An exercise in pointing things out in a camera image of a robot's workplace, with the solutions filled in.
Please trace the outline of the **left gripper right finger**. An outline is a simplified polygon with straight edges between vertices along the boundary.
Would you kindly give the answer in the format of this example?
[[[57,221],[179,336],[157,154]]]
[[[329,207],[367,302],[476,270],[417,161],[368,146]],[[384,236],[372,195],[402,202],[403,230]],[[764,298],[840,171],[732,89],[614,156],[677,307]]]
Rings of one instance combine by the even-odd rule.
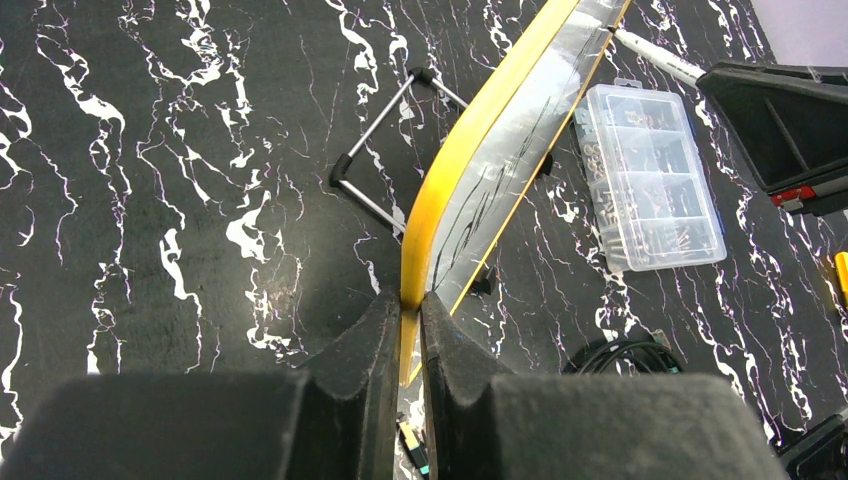
[[[751,409],[702,374],[519,374],[421,303],[434,479],[782,479]]]

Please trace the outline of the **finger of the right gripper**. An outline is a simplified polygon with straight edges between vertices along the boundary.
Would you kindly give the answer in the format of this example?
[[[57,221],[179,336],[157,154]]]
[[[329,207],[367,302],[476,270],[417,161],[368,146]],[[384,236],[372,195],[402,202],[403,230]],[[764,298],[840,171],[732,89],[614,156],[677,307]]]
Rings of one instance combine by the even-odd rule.
[[[748,64],[722,61],[715,64],[716,69],[739,69],[784,77],[794,77],[804,80],[814,80],[817,83],[846,86],[847,68],[830,66],[797,66],[781,64]]]
[[[697,87],[765,193],[847,173],[847,85],[710,69]]]

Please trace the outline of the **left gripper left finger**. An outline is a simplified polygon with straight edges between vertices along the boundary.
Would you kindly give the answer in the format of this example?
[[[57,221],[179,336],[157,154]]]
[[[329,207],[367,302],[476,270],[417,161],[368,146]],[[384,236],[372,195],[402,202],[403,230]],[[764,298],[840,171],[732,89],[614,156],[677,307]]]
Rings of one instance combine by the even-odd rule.
[[[400,302],[379,294],[296,369],[77,379],[25,421],[5,479],[389,479]]]

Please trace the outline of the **white whiteboard marker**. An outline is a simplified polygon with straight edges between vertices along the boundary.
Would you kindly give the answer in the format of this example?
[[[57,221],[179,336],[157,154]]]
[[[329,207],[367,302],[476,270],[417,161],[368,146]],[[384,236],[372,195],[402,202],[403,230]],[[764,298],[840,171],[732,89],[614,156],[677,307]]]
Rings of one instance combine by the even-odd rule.
[[[701,67],[624,28],[608,25],[606,29],[625,47],[685,85],[696,88],[698,80],[706,74]]]

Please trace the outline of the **yellow framed whiteboard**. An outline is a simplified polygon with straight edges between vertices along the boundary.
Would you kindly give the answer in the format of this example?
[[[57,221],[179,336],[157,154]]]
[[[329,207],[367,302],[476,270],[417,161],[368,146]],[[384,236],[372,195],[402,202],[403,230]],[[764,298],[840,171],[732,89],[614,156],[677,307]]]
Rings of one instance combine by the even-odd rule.
[[[419,311],[454,311],[572,116],[625,1],[548,1],[465,107],[418,191],[401,244],[399,377],[411,383]]]

